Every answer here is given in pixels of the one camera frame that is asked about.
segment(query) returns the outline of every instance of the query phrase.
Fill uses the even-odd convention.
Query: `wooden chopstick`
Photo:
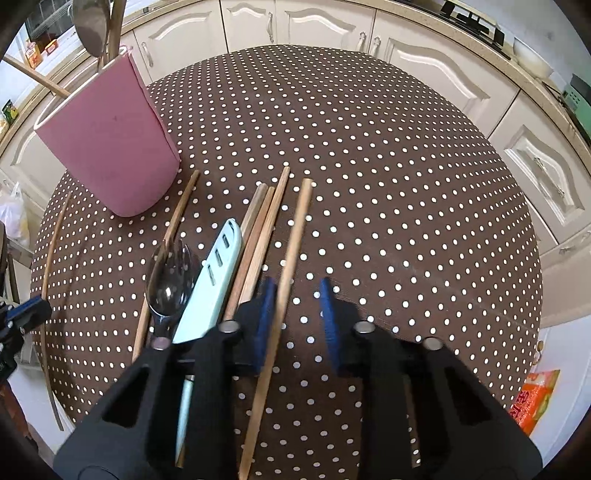
[[[123,26],[123,17],[125,15],[126,0],[115,0],[113,10],[111,11],[111,21],[109,23],[109,61],[119,55],[119,43],[121,42],[121,27]]]
[[[8,63],[9,65],[12,65],[13,67],[15,67],[17,70],[20,70],[21,72],[23,72],[25,75],[32,78],[36,82],[41,83],[41,85],[43,85],[45,88],[48,88],[50,91],[52,91],[56,95],[58,95],[62,98],[68,98],[70,96],[70,92],[68,92],[65,88],[60,87],[56,82],[50,80],[45,75],[42,75],[41,73],[37,72],[36,70],[33,70],[29,65],[25,65],[23,62],[18,61],[17,59],[11,57],[8,54],[4,55],[3,60],[6,63]]]
[[[71,192],[68,192],[64,205],[61,207],[60,215],[57,218],[56,228],[53,231],[51,242],[49,243],[49,251],[47,252],[47,263],[43,272],[43,283],[41,285],[41,298],[47,300],[47,290],[49,289],[49,275],[51,273],[51,264],[53,263],[53,251],[56,249],[57,236],[61,230],[61,224],[64,221],[66,215],[66,208],[72,196]],[[51,403],[51,409],[53,410],[53,416],[56,418],[58,428],[63,432],[64,426],[61,424],[60,413],[57,411],[56,399],[53,397],[53,390],[51,389],[51,380],[49,379],[49,367],[47,365],[47,345],[46,345],[46,327],[45,323],[41,325],[41,355],[43,356],[43,373],[45,376],[45,386],[47,394],[49,395],[49,402]]]
[[[271,202],[271,206],[269,207],[267,217],[265,218],[265,223],[262,226],[261,235],[259,237],[258,243],[256,244],[251,264],[248,268],[248,272],[246,273],[244,286],[242,287],[240,299],[238,300],[239,305],[249,301],[254,294],[256,281],[258,280],[258,277],[261,273],[262,263],[265,261],[267,248],[269,247],[271,234],[275,228],[275,220],[277,218],[279,208],[281,207],[281,201],[283,200],[283,194],[285,193],[285,187],[287,185],[289,176],[290,168],[284,167],[281,177],[279,178],[279,182],[277,183],[277,188],[275,190],[275,194],[273,195],[273,200]]]
[[[243,245],[246,245],[248,239],[251,236],[252,228],[255,225],[256,217],[258,216],[259,210],[261,210],[261,205],[265,200],[265,195],[267,194],[268,189],[269,187],[266,183],[260,183],[255,190],[255,194],[252,196],[248,210],[246,211],[246,214],[242,219],[242,223],[240,224]]]
[[[273,365],[277,356],[279,339],[281,336],[281,324],[285,318],[287,304],[291,293],[291,280],[296,271],[296,263],[300,253],[301,239],[306,225],[306,213],[312,197],[312,180],[304,179],[301,184],[300,195],[295,208],[294,226],[291,228],[290,239],[285,253],[285,267],[281,272],[281,279],[277,288],[275,301],[275,315],[271,325],[271,332],[267,341],[267,355],[258,382],[256,383],[255,398],[252,402],[252,414],[248,422],[244,450],[240,460],[238,480],[248,480],[252,459],[255,453],[256,439],[261,428],[262,415],[265,410],[269,384],[273,373]]]
[[[189,202],[189,197],[191,196],[191,192],[193,191],[193,187],[197,183],[199,179],[200,171],[195,170],[189,179],[189,183],[185,187],[181,198],[179,199],[176,208],[173,212],[173,217],[170,219],[170,223],[168,224],[168,228],[166,229],[166,233],[164,234],[163,242],[165,244],[169,244],[174,236],[177,234],[178,226],[181,222],[181,218],[183,217],[183,213],[185,208],[187,208],[187,203]],[[148,324],[150,323],[150,307],[148,305],[148,300],[145,298],[144,295],[144,302],[142,303],[142,310],[139,313],[139,321],[138,321],[138,328],[135,331],[135,340],[134,340],[134,350],[131,354],[132,362],[138,357],[139,353],[142,351],[144,347],[145,339],[146,339],[146,331],[148,330]]]
[[[244,248],[244,253],[242,254],[242,259],[240,260],[238,271],[234,277],[234,283],[232,284],[228,302],[226,303],[226,310],[222,316],[223,320],[232,320],[234,318],[234,314],[236,313],[236,309],[238,308],[238,301],[240,300],[242,287],[244,286],[246,275],[251,265],[252,256],[255,253],[256,246],[259,244],[262,226],[265,223],[265,219],[267,218],[267,213],[269,212],[269,207],[271,206],[274,192],[275,187],[269,187],[267,189],[267,194],[265,195],[261,208],[259,209],[258,215],[256,216],[251,235],[248,238],[248,242]]]

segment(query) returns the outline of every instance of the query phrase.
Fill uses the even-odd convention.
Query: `table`
[[[263,267],[277,280],[298,187],[314,179],[255,475],[356,475],[361,384],[337,378],[326,358],[316,299],[325,275],[370,321],[405,339],[443,339],[510,406],[539,330],[540,261],[521,189],[464,114],[383,61],[327,48],[234,52],[148,89],[181,156],[168,194],[143,215],[117,218],[66,173],[41,224],[32,294],[71,191],[47,352],[53,390],[74,421],[131,361],[146,258],[194,168],[203,176],[179,234],[205,258],[257,183],[291,167]],[[239,450],[255,383],[235,385]]]

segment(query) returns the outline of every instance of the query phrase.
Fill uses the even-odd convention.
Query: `white plastic bag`
[[[10,195],[4,190],[0,192],[0,222],[6,227],[8,238],[28,248],[29,224],[21,185],[18,182]]]

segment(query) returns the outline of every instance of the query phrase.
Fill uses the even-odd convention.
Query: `pink cup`
[[[122,217],[154,205],[178,172],[178,151],[127,47],[67,99],[55,97],[34,130],[70,174]]]

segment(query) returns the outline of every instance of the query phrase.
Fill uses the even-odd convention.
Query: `red snack bag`
[[[527,435],[530,435],[540,417],[548,408],[550,397],[558,380],[560,370],[529,374],[509,415]]]

